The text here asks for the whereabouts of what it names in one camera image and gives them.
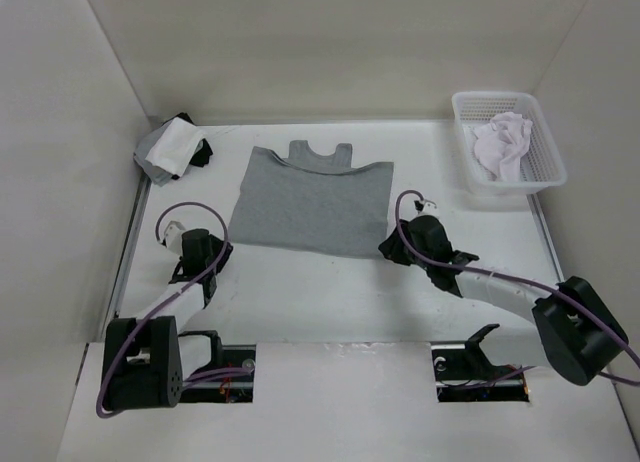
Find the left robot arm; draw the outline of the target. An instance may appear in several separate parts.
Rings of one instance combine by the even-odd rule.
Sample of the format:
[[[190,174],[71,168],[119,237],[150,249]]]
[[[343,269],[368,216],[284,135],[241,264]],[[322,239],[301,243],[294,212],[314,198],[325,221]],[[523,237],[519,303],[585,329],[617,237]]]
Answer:
[[[158,300],[107,327],[97,413],[108,418],[123,411],[176,406],[195,382],[226,378],[234,368],[214,330],[186,331],[217,289],[216,276],[233,251],[230,242],[206,229],[167,236],[178,263]]]

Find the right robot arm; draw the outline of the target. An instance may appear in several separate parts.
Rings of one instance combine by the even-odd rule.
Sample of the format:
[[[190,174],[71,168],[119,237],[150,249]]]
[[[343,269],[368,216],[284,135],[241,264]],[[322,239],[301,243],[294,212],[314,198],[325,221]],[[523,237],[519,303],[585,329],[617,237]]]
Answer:
[[[477,255],[452,247],[434,216],[401,219],[378,250],[395,264],[420,267],[443,292],[486,302],[532,323],[545,364],[574,385],[590,383],[628,348],[626,333],[586,280],[573,276],[548,287],[485,269]]]

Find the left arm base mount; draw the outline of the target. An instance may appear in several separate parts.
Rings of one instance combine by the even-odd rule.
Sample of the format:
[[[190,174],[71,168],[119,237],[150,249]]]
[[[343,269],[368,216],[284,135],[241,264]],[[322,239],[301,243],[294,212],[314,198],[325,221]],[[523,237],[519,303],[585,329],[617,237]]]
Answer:
[[[211,363],[187,377],[180,402],[187,404],[252,403],[256,346],[223,346]]]

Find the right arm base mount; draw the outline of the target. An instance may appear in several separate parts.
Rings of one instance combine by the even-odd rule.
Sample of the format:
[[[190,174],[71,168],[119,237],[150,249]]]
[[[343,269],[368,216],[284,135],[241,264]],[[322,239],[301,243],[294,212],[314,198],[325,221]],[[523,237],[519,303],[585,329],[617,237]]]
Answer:
[[[440,403],[523,402],[528,386],[516,366],[494,365],[481,343],[499,324],[488,324],[464,341],[431,345],[436,396]]]

